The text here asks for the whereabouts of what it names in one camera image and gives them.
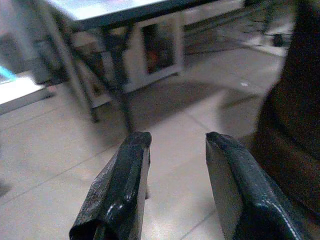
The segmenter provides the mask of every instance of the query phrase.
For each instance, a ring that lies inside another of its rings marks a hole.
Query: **gray floor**
[[[152,134],[143,240],[222,240],[205,161],[205,133],[255,131],[283,58],[249,49],[193,55],[180,76],[129,95],[134,123]],[[125,137],[111,104],[92,123],[66,84],[0,116],[0,236],[67,240],[91,182]]]

